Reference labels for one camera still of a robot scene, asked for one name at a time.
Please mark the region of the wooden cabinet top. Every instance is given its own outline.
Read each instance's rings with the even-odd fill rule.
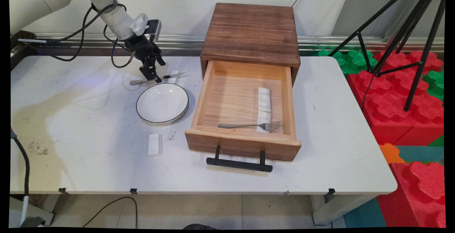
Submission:
[[[293,8],[217,3],[200,56],[299,67]]]

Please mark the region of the white eraser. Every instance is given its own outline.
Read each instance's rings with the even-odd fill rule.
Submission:
[[[160,155],[160,135],[150,134],[148,136],[148,156],[157,157]]]
[[[178,74],[178,71],[177,70],[172,70],[170,75],[173,75],[173,74]],[[177,80],[178,80],[178,77],[175,77],[175,78],[169,78],[167,80],[168,83],[173,83],[173,84],[177,84]]]
[[[267,88],[259,87],[258,89],[258,107],[259,111],[271,113],[270,107],[270,90]]]
[[[272,115],[270,113],[260,111],[259,113],[257,113],[257,124],[260,125],[263,123],[270,123],[271,116]],[[266,132],[266,133],[269,132],[269,131],[266,131],[266,130],[260,128],[259,126],[256,126],[256,131],[257,132]]]

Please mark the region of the white sponge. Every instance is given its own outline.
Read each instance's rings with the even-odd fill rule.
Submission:
[[[259,111],[271,113],[272,110],[271,110],[271,106],[270,106],[270,90],[269,89],[259,87],[257,100],[258,100]]]
[[[259,113],[257,114],[257,124],[263,124],[263,123],[270,123],[270,118],[271,118],[271,114],[270,113],[267,113],[267,112],[264,112],[264,111],[259,111]],[[269,131],[266,131],[262,128],[260,128],[259,126],[256,126],[256,131],[257,132],[266,132],[268,133]]]
[[[148,156],[157,157],[160,153],[160,134],[150,134],[148,136]]]

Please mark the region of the silver fork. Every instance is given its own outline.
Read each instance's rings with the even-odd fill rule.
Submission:
[[[271,131],[276,128],[280,128],[283,126],[283,121],[272,122],[272,123],[263,123],[260,125],[231,125],[231,124],[218,124],[218,128],[235,128],[235,127],[243,127],[243,126],[259,126],[260,128],[264,129],[265,131]]]

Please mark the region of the black tripod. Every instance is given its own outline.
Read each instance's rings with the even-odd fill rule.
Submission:
[[[442,14],[444,13],[444,10],[445,10],[445,0],[441,0],[441,2],[439,3],[439,8],[436,13],[436,16],[434,17],[433,25],[431,26],[431,30],[429,32],[429,36],[428,36],[427,42],[425,44],[425,48],[423,50],[420,61],[416,62],[416,63],[411,63],[409,65],[405,65],[402,67],[398,67],[395,69],[390,69],[390,70],[381,72],[381,68],[385,64],[385,61],[387,60],[387,58],[389,58],[390,54],[397,47],[398,43],[401,40],[400,45],[398,46],[397,50],[395,51],[396,53],[400,53],[401,49],[405,45],[406,41],[408,40],[409,36],[411,35],[412,31],[416,27],[417,23],[419,22],[420,18],[422,17],[422,15],[424,14],[425,10],[427,9],[428,5],[431,3],[432,0],[419,0],[417,2],[414,9],[411,11],[411,13],[408,15],[405,22],[403,23],[403,26],[401,26],[400,30],[398,30],[397,34],[392,39],[389,47],[385,50],[384,55],[381,57],[378,64],[374,67],[374,69],[372,69],[371,65],[369,63],[369,60],[368,60],[365,44],[363,42],[362,35],[360,32],[362,30],[364,30],[378,16],[380,16],[385,10],[387,10],[390,6],[392,6],[396,1],[398,1],[398,0],[390,0],[387,4],[385,4],[377,13],[375,13],[373,16],[371,16],[370,19],[368,19],[364,24],[362,24],[362,26],[360,26],[354,33],[352,33],[346,40],[344,40],[337,48],[335,48],[335,50],[333,50],[329,54],[329,56],[333,56],[337,51],[339,51],[341,48],[343,48],[343,46],[345,46],[350,40],[352,40],[355,36],[358,36],[360,46],[362,48],[362,52],[365,57],[365,62],[367,64],[367,71],[370,73],[373,73],[371,81],[370,81],[370,85],[373,81],[374,76],[380,77],[384,74],[388,74],[388,73],[391,73],[394,71],[408,69],[408,68],[417,66],[418,67],[417,72],[414,77],[414,81],[412,83],[411,90],[409,92],[408,99],[406,100],[406,104],[404,107],[404,110],[408,111],[411,106],[412,99],[414,98],[414,94],[416,93],[417,84],[419,83],[419,80],[422,76],[422,72],[424,70],[426,60],[428,58],[429,50],[431,48],[431,45],[433,44],[434,37],[436,36],[436,32],[438,30],[439,23],[441,22]],[[364,102],[365,102],[365,97],[368,92],[368,89],[365,92]]]

